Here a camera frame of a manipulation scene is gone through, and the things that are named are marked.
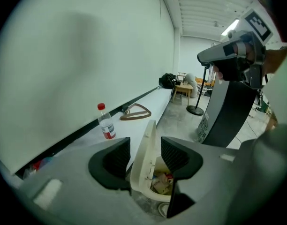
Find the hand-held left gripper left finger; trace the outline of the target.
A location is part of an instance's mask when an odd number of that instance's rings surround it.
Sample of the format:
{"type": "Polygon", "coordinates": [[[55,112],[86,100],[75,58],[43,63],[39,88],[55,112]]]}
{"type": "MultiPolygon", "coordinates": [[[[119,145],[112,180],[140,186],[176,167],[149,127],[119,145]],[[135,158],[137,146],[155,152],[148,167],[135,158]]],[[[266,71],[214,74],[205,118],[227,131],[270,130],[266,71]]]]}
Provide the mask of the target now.
{"type": "Polygon", "coordinates": [[[129,160],[128,137],[79,148],[52,158],[19,191],[65,222],[128,220],[129,160]]]}

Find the person's right hand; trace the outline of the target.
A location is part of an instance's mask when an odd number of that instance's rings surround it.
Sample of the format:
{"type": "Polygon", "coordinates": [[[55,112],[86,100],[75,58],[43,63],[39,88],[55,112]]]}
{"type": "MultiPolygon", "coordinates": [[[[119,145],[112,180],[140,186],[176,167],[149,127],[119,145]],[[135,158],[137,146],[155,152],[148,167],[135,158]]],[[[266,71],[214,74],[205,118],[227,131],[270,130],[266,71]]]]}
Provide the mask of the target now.
{"type": "Polygon", "coordinates": [[[248,69],[254,61],[253,46],[249,43],[237,42],[223,46],[225,58],[213,62],[219,79],[225,81],[241,81],[241,72],[248,69]]]}

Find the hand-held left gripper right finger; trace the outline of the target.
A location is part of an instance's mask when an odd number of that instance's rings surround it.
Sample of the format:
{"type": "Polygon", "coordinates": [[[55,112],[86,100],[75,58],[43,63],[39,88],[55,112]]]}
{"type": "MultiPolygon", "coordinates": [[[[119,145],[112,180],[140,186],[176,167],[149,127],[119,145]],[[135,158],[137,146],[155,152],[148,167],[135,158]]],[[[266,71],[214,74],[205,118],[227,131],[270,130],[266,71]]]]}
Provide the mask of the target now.
{"type": "Polygon", "coordinates": [[[250,140],[235,150],[161,137],[161,156],[174,178],[167,217],[185,211],[215,190],[233,162],[250,149],[250,140]]]}

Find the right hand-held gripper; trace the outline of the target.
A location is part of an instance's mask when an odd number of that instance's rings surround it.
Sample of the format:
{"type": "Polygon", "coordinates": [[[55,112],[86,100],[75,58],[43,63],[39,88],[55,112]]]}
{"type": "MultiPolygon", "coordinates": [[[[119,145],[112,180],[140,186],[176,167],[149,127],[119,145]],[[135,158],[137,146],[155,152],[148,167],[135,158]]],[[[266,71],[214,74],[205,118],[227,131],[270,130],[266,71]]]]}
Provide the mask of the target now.
{"type": "MultiPolygon", "coordinates": [[[[242,80],[240,82],[245,83],[252,89],[262,88],[262,66],[266,53],[265,45],[273,36],[271,29],[255,10],[250,9],[239,20],[236,28],[228,32],[227,36],[229,40],[225,45],[244,42],[253,46],[254,61],[248,69],[241,72],[242,80]]],[[[223,46],[216,45],[201,51],[197,55],[198,61],[205,65],[224,59],[223,46]]]]}

